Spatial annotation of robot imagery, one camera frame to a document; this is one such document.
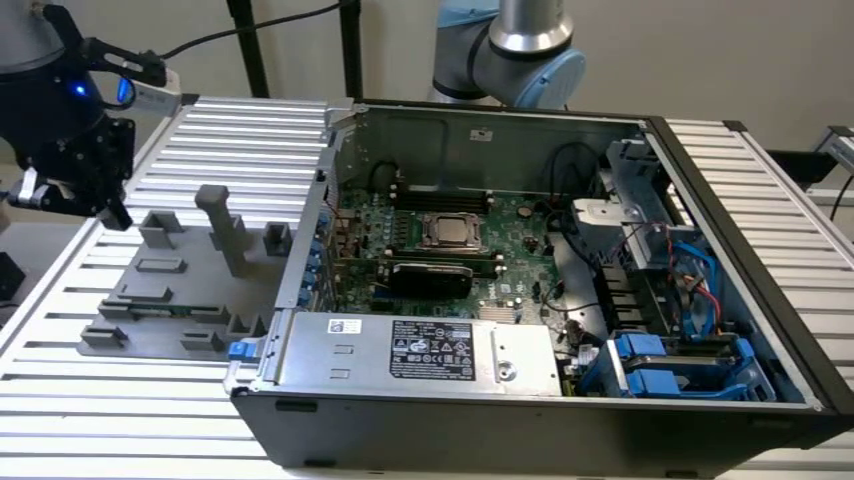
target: white wall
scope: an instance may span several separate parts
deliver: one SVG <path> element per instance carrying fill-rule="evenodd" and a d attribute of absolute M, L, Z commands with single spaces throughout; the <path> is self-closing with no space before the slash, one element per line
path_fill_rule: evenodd
<path fill-rule="evenodd" d="M 258 21 L 333 0 L 255 0 Z M 164 52 L 231 26 L 224 0 L 64 0 L 86 35 Z M 439 0 L 365 0 L 366 95 L 423 99 Z M 854 1 L 567 0 L 589 72 L 578 110 L 742 120 L 772 148 L 808 148 L 829 124 L 854 125 Z M 262 31 L 271 90 L 345 94 L 338 16 Z M 170 66 L 184 90 L 248 95 L 235 38 Z M 140 137 L 156 119 L 140 117 Z"/>

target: black pole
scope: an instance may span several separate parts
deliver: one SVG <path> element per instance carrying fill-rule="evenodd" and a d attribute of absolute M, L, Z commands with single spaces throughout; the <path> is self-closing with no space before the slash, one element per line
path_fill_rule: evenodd
<path fill-rule="evenodd" d="M 345 86 L 347 96 L 362 98 L 362 0 L 357 0 L 341 12 L 342 52 L 345 56 Z"/>
<path fill-rule="evenodd" d="M 235 28 L 255 25 L 255 15 L 252 14 L 251 0 L 226 0 L 228 3 L 228 13 L 235 22 Z M 240 33 L 240 55 L 246 67 L 246 76 L 250 80 L 250 91 L 255 98 L 270 98 L 270 87 L 267 86 L 267 72 L 264 70 L 264 58 L 262 57 L 262 47 L 258 43 L 258 32 Z"/>

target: motherboard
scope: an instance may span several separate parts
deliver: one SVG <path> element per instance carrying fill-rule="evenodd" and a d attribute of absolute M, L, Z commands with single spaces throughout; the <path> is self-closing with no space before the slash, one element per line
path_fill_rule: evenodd
<path fill-rule="evenodd" d="M 546 240 L 546 197 L 390 197 L 366 190 L 342 194 L 339 311 L 549 322 L 555 312 L 541 295 L 559 278 Z M 553 323 L 557 328 L 557 315 Z"/>

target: aluminum extrusion table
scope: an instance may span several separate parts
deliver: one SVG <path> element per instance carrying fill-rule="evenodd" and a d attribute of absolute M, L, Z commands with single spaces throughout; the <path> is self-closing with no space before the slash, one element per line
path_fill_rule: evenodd
<path fill-rule="evenodd" d="M 194 193 L 216 183 L 228 186 L 230 209 L 247 226 L 297 226 L 326 144 L 326 116 L 322 102 L 202 97 L 162 123 L 138 155 L 127 202 L 136 222 L 148 209 L 166 208 L 182 223 L 203 224 Z M 721 122 L 670 124 L 854 387 L 854 271 L 840 247 L 845 239 L 749 134 Z M 0 478 L 375 479 L 369 472 L 282 470 L 266 459 L 220 384 L 224 363 L 78 354 L 80 331 L 140 243 L 135 229 L 111 232 L 88 221 L 0 331 Z M 854 433 L 809 451 L 766 452 L 720 478 L 772 477 L 853 478 Z"/>

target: slotted aluminum surface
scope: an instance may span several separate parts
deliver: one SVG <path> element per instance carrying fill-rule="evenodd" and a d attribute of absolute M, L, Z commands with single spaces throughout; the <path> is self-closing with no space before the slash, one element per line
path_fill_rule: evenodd
<path fill-rule="evenodd" d="M 243 214 L 247 226 L 270 220 L 297 224 L 323 146 L 323 113 L 322 103 L 218 98 L 203 98 L 186 108 L 140 152 L 128 195 L 136 221 L 148 209 L 168 208 L 183 222 L 203 223 L 192 192 L 211 182 L 228 185 L 230 207 Z M 694 135 L 729 140 L 715 125 L 710 129 L 701 128 L 709 127 L 702 122 L 690 125 Z M 792 235 L 785 239 L 821 241 Z M 220 386 L 226 364 L 76 353 L 80 331 L 140 242 L 135 230 L 106 232 L 87 222 L 19 316 L 0 332 L 0 477 L 375 479 L 365 472 L 286 471 L 266 459 Z M 842 371 L 850 374 L 854 367 Z M 251 375 L 242 372 L 244 379 Z M 838 480 L 850 478 L 853 459 L 854 434 L 846 434 L 810 451 L 768 452 L 720 478 Z M 386 477 L 449 475 L 389 473 Z"/>

